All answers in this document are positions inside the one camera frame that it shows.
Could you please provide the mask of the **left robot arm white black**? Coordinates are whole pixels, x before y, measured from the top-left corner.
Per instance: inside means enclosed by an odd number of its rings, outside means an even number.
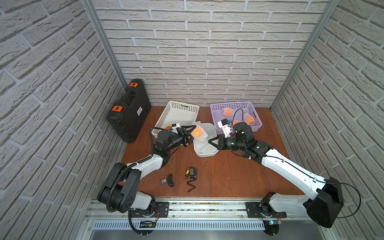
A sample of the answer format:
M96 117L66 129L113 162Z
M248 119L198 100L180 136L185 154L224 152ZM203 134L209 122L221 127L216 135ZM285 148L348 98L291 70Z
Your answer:
M150 134L149 156L130 164L116 163L102 184L97 200L105 204L110 213L142 210L144 215L152 215L156 198L138 191L140 180L163 168L171 158L172 149L191 144L195 128L195 125L181 126L171 131L156 127L157 138L154 140Z

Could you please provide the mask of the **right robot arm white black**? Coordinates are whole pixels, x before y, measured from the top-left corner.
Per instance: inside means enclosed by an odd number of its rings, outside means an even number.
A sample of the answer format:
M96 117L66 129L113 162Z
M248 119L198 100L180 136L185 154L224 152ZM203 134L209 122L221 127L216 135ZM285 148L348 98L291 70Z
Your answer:
M341 183L318 176L284 157L263 141L257 141L245 122L231 127L228 119L218 122L224 135L209 140L218 150L241 152L241 157L269 168L298 187L303 195L269 192L259 204L259 215L272 218L283 212L310 217L315 223L331 228L344 206Z

